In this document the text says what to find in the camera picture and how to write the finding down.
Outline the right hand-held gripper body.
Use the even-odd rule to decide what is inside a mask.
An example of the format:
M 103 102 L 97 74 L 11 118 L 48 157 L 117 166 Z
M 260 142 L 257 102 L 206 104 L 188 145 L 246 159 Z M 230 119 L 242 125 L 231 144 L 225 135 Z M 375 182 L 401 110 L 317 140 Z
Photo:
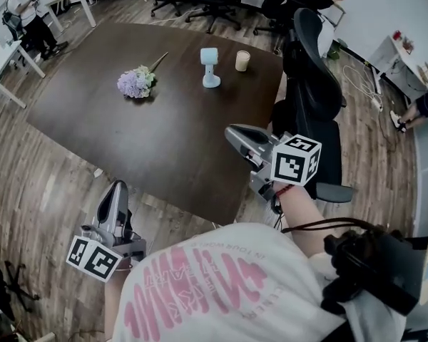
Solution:
M 283 135 L 246 151 L 246 160 L 254 164 L 250 188 L 263 199 L 274 197 L 273 183 L 304 187 L 317 174 L 322 143 L 302 135 Z

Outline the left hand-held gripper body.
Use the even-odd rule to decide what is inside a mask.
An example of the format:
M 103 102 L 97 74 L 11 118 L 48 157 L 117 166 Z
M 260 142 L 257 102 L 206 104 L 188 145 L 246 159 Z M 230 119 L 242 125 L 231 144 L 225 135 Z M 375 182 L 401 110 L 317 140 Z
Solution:
M 84 224 L 71 242 L 66 263 L 106 283 L 122 261 L 140 262 L 146 251 L 146 240 L 131 229 L 119 226 L 108 230 Z

